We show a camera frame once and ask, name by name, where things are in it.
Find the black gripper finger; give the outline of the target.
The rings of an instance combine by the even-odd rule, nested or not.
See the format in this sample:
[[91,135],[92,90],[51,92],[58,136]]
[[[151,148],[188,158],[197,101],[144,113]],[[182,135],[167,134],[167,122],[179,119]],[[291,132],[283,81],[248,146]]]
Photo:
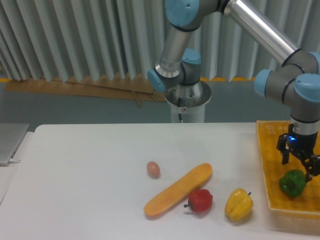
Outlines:
[[313,177],[320,174],[320,156],[317,154],[298,153],[295,156],[300,160],[302,166],[305,168],[305,182],[310,182]]
[[288,134],[287,133],[281,134],[278,137],[278,140],[277,140],[276,149],[278,151],[280,151],[280,153],[281,153],[281,156],[282,156],[281,163],[282,163],[282,165],[286,165],[286,164],[289,163],[289,157],[290,157],[291,150],[289,148],[287,148],[287,140],[288,140]]

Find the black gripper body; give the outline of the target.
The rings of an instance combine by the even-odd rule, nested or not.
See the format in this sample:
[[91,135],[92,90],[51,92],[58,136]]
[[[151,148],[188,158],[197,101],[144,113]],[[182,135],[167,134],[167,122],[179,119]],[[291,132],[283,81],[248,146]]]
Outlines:
[[309,159],[314,157],[314,147],[316,145],[318,130],[315,123],[290,123],[288,126],[287,144],[292,154],[299,159]]

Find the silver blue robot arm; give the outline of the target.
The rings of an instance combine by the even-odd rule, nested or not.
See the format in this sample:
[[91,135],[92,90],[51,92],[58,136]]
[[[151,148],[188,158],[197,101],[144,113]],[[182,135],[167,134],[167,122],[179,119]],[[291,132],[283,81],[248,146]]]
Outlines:
[[314,147],[320,127],[320,55],[296,46],[281,30],[245,0],[167,0],[165,13],[171,23],[158,62],[147,72],[155,91],[164,93],[174,123],[202,123],[211,90],[200,82],[201,55],[187,45],[204,17],[220,12],[231,17],[281,64],[277,71],[264,69],[254,80],[254,90],[265,98],[290,107],[286,133],[276,148],[287,164],[300,160],[305,181],[320,173]]

